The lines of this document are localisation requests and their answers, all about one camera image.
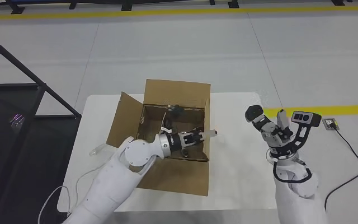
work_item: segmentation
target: yellow stripe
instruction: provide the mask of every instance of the yellow stripe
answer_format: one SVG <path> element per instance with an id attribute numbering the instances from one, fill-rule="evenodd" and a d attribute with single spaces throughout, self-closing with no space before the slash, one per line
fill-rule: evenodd
<path id="1" fill-rule="evenodd" d="M 264 108 L 267 117 L 274 117 L 281 108 Z M 314 112 L 322 116 L 358 115 L 358 105 L 354 106 L 314 106 L 308 108 L 285 108 L 287 116 L 292 116 L 294 111 Z"/>
<path id="2" fill-rule="evenodd" d="M 188 14 L 233 14 L 233 13 L 292 13 L 292 12 L 326 12 L 326 11 L 358 11 L 358 6 L 321 6 L 321 7 L 276 7 L 276 8 L 206 8 L 177 10 L 147 10 L 131 12 L 78 12 L 0 15 L 0 20 L 16 19 L 49 19 L 49 18 L 90 18 L 120 16 L 154 16 L 154 15 L 188 15 Z"/>

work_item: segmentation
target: box flap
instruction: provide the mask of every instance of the box flap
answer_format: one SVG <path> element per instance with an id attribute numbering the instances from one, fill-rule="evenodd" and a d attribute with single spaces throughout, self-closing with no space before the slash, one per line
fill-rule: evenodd
<path id="1" fill-rule="evenodd" d="M 119 147 L 126 138 L 136 138 L 142 109 L 143 104 L 122 92 L 107 144 Z"/>
<path id="2" fill-rule="evenodd" d="M 158 158 L 137 187 L 208 196 L 209 163 Z"/>
<path id="3" fill-rule="evenodd" d="M 210 84 L 169 80 L 147 80 L 144 104 L 180 105 L 204 108 L 210 98 Z"/>
<path id="4" fill-rule="evenodd" d="M 210 100 L 206 100 L 205 109 L 204 109 L 204 131 L 210 130 Z M 207 138 L 203 142 L 204 146 L 202 148 L 202 152 L 206 154 L 208 159 L 210 160 L 210 138 Z"/>

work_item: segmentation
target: cable on floor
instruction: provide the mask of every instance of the cable on floor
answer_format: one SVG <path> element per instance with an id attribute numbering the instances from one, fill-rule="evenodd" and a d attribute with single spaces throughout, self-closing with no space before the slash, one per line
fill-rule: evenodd
<path id="1" fill-rule="evenodd" d="M 340 136 L 341 138 L 348 144 L 348 146 L 350 147 L 351 151 L 353 152 L 353 154 L 358 158 L 358 155 L 357 153 L 354 151 L 354 149 L 352 148 L 352 146 L 349 144 L 349 142 L 341 135 L 341 133 L 337 130 L 337 126 L 335 123 L 332 123 L 332 124 L 329 124 L 329 126 L 331 128 L 333 128 Z M 328 201 L 328 198 L 329 196 L 331 196 L 331 194 L 333 192 L 335 192 L 336 190 L 338 190 L 339 188 L 343 187 L 344 185 L 352 182 L 353 180 L 357 179 L 358 178 L 358 175 L 356 175 L 355 177 L 353 177 L 352 179 L 344 182 L 343 184 L 339 185 L 338 187 L 334 188 L 327 196 L 326 196 L 326 200 L 324 200 L 324 209 L 327 211 L 327 201 Z"/>
<path id="2" fill-rule="evenodd" d="M 54 191 L 50 194 L 50 196 L 47 197 L 47 199 L 46 199 L 46 201 L 45 201 L 43 207 L 41 208 L 41 211 L 40 211 L 40 213 L 39 213 L 39 216 L 37 217 L 37 224 L 40 224 L 41 215 L 42 215 L 42 213 L 43 213 L 43 211 L 44 211 L 45 206 L 47 205 L 47 202 L 50 200 L 50 198 L 52 197 L 52 195 L 53 195 L 58 189 L 61 189 L 61 188 L 65 188 L 66 191 L 67 191 L 67 194 L 68 194 L 68 212 L 67 212 L 67 217 L 69 216 L 69 209 L 70 209 L 70 205 L 71 205 L 71 198 L 70 198 L 70 196 L 69 196 L 69 190 L 68 190 L 68 188 L 67 188 L 66 186 L 59 186 L 59 187 L 57 187 L 56 189 L 54 189 Z"/>
<path id="3" fill-rule="evenodd" d="M 59 187 L 57 187 L 56 189 L 54 189 L 53 192 L 47 197 L 47 199 L 46 199 L 46 201 L 45 201 L 43 207 L 41 208 L 41 211 L 40 211 L 40 213 L 39 213 L 39 216 L 37 217 L 37 224 L 40 224 L 41 215 L 42 215 L 43 210 L 44 210 L 44 208 L 46 207 L 48 201 L 50 200 L 50 198 L 52 197 L 52 195 L 53 195 L 58 189 L 61 189 L 61 188 L 65 188 L 66 191 L 67 191 L 67 194 L 68 194 L 68 212 L 67 212 L 67 217 L 68 217 L 68 216 L 71 214 L 72 210 L 74 210 L 74 208 L 77 206 L 77 203 L 78 203 L 78 189 L 77 189 L 77 185 L 78 185 L 79 180 L 81 180 L 81 178 L 83 178 L 83 177 L 86 176 L 87 174 L 90 174 L 90 173 L 92 173 L 92 172 L 94 172 L 94 171 L 96 171 L 96 170 L 99 170 L 99 169 L 102 168 L 106 163 L 107 163 L 107 161 L 104 162 L 101 166 L 99 166 L 99 167 L 97 167 L 97 168 L 95 168 L 95 169 L 93 169 L 93 170 L 90 170 L 90 171 L 88 171 L 88 172 L 85 172 L 84 174 L 82 174 L 82 175 L 77 179 L 77 181 L 76 181 L 76 187 L 75 187 L 75 189 L 76 189 L 76 202 L 75 202 L 75 204 L 74 204 L 74 206 L 73 206 L 72 209 L 70 208 L 71 198 L 70 198 L 70 194 L 69 194 L 68 188 L 67 188 L 66 186 L 59 186 Z"/>

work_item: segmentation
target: black cable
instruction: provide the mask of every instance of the black cable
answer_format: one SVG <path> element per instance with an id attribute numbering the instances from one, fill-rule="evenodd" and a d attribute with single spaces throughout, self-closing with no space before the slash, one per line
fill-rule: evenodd
<path id="1" fill-rule="evenodd" d="M 358 158 L 358 155 L 357 155 L 356 152 L 353 150 L 352 146 L 348 143 L 348 141 L 347 141 L 345 138 L 343 138 L 343 136 L 341 135 L 341 133 L 337 130 L 336 124 L 335 124 L 335 123 L 332 123 L 332 124 L 329 125 L 329 127 L 333 128 L 333 129 L 341 136 L 341 138 L 342 138 L 342 139 L 348 144 L 348 146 L 351 148 L 353 154 Z M 341 184 L 340 186 L 334 188 L 334 189 L 326 196 L 326 200 L 324 200 L 324 210 L 327 211 L 327 201 L 328 201 L 329 196 L 331 196 L 331 194 L 332 194 L 333 192 L 335 192 L 335 191 L 338 190 L 339 188 L 343 187 L 344 185 L 346 185 L 346 184 L 352 182 L 353 180 L 355 180 L 355 179 L 357 179 L 357 178 L 358 178 L 358 175 L 356 175 L 356 176 L 353 177 L 352 179 L 348 180 L 347 182 L 344 182 L 344 183 Z"/>

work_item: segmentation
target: gray floor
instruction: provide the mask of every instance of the gray floor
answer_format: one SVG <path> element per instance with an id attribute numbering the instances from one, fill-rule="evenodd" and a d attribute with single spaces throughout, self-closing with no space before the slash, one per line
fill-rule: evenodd
<path id="1" fill-rule="evenodd" d="M 92 94 L 144 93 L 146 78 L 257 92 L 274 108 L 358 104 L 356 12 L 1 21 L 0 30 L 0 44 L 79 112 Z M 0 67 L 1 83 L 29 81 L 4 59 Z M 38 113 L 68 113 L 54 102 L 47 96 Z M 336 119 L 357 148 L 357 116 Z M 357 174 L 358 163 L 335 133 L 323 127 L 313 133 L 303 153 L 326 196 Z M 355 181 L 332 196 L 331 223 L 358 222 L 357 187 Z M 117 213 L 109 223 L 168 221 L 278 223 L 274 208 Z"/>

